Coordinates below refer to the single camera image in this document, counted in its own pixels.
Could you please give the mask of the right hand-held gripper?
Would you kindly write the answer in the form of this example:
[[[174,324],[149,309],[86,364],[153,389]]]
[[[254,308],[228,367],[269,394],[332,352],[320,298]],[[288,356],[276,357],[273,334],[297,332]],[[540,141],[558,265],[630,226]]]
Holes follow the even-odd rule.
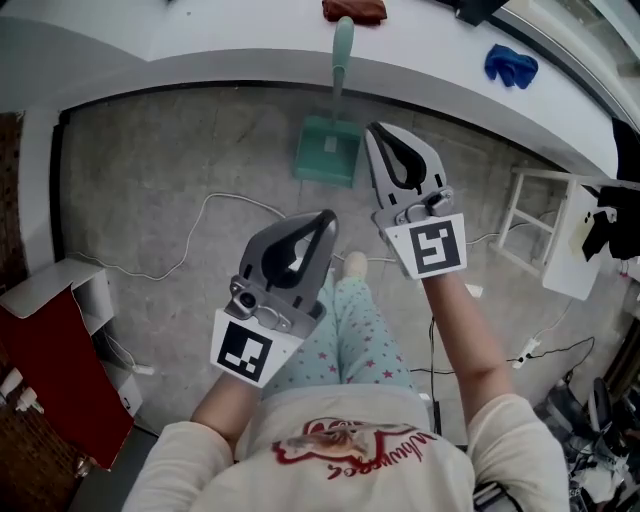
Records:
[[[467,266],[464,216],[454,213],[436,150],[408,130],[374,121],[365,150],[379,209],[372,220],[404,275],[421,280]]]

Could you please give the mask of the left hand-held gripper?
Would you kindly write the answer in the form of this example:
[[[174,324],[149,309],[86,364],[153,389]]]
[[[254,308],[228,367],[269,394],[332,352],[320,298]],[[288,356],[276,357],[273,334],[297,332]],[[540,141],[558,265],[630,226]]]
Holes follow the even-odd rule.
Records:
[[[266,386],[326,314],[316,298],[337,236],[336,214],[321,210],[281,219],[249,240],[242,277],[231,279],[231,300],[215,311],[214,367],[256,388]],[[288,289],[291,304],[264,290],[272,288]]]

